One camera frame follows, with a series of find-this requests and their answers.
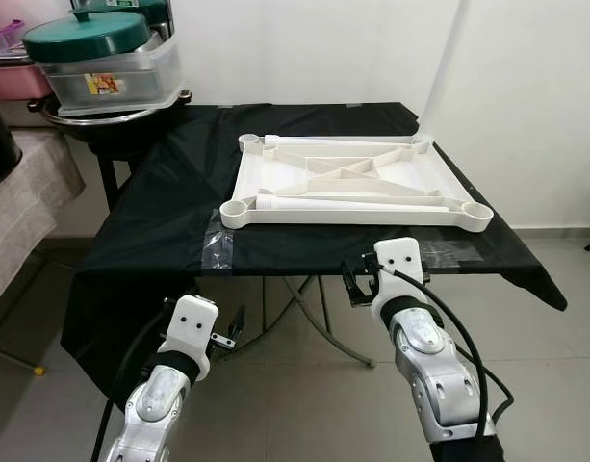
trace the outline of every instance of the black cloth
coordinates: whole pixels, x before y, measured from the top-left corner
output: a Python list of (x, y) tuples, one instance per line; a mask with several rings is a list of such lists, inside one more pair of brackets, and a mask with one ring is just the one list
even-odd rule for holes
[[(254, 224), (232, 231), (219, 222), (216, 209), (237, 178), (241, 134), (401, 136), (417, 129), (416, 116), (398, 103), (186, 108), (153, 145), (78, 268), (62, 345), (106, 393), (135, 332), (165, 295), (183, 293), (195, 276), (340, 274), (344, 260), (361, 272), (362, 253), (402, 236), (419, 240), (430, 273), (498, 273), (564, 310), (566, 299), (497, 213), (478, 234), (375, 225)], [(439, 152), (473, 199), (488, 204)], [(126, 386), (157, 343), (143, 346)]]

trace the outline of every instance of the black cord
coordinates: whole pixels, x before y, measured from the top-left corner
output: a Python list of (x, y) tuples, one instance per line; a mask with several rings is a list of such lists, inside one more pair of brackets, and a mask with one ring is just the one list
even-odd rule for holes
[[(470, 354), (468, 354), (468, 351), (466, 351), (463, 347), (461, 347), (458, 344), (455, 344), (455, 346), (457, 347), (457, 351), (459, 351), (459, 354), (461, 354), (464, 358), (466, 358), (471, 363), (475, 362), (473, 357)], [(506, 401), (503, 402), (500, 406), (498, 406), (498, 409), (496, 409), (494, 411), (494, 414), (492, 414), (492, 416), (491, 416), (491, 419), (494, 421), (494, 424), (497, 424), (498, 420), (500, 419), (500, 416), (503, 414), (503, 412), (506, 409), (508, 409), (510, 406), (513, 405), (513, 403), (515, 402), (515, 399), (513, 398), (513, 394), (510, 393), (510, 390), (508, 390), (508, 387), (506, 385), (504, 385), (502, 383), (502, 381), (493, 372), (491, 372), (489, 369), (485, 368), (485, 373), (487, 374), (487, 376), (489, 378), (491, 378), (496, 383), (496, 385), (498, 385), (498, 387), (506, 395)]]
[(445, 312), (447, 317), (450, 321), (455, 325), (461, 336), (464, 338), (468, 349), (470, 350), (473, 356), (473, 364), (476, 367), (476, 375), (478, 378), (478, 386), (480, 388), (480, 400), (478, 406), (478, 419), (476, 421), (476, 435), (475, 438), (477, 440), (481, 440), (484, 433), (485, 433), (485, 426), (487, 424), (487, 410), (489, 406), (489, 396), (487, 391), (487, 376), (485, 375), (485, 367), (483, 366), (483, 361), (480, 358), (480, 354), (478, 354), (478, 350), (476, 349), (476, 345), (472, 337), (468, 333), (466, 327), (461, 323), (459, 318), (448, 308), (446, 303), (440, 299), (437, 295), (431, 292), (426, 286), (422, 283), (413, 279), (412, 277), (404, 274), (403, 272), (397, 271), (396, 269), (387, 269), (384, 265), (378, 264), (379, 268), (383, 271), (392, 274), (399, 279), (403, 279), (407, 283), (413, 285), (425, 295), (427, 295), (438, 307)]
[(146, 337), (146, 335), (151, 332), (151, 330), (158, 325), (158, 323), (164, 317), (166, 310), (160, 310), (155, 317), (153, 317), (137, 334), (134, 338), (128, 349), (126, 350), (125, 354), (123, 355), (123, 359), (119, 363), (119, 367), (117, 368), (117, 372), (115, 374), (115, 379), (113, 380), (113, 385), (111, 385), (111, 392), (109, 393), (109, 398), (104, 405), (104, 411), (102, 411), (102, 419), (100, 420), (100, 426), (98, 427), (98, 433), (95, 436), (95, 444), (93, 445), (93, 453), (91, 454), (91, 462), (98, 462), (98, 458), (100, 457), (100, 451), (102, 450), (102, 444), (104, 443), (104, 435), (106, 434), (106, 428), (109, 425), (109, 419), (111, 418), (111, 412), (113, 411), (113, 404), (114, 400), (119, 398), (119, 393), (121, 389), (121, 382), (123, 381), (123, 375), (125, 371), (128, 369), (128, 363), (130, 363), (130, 359), (132, 355), (137, 350), (141, 341)]

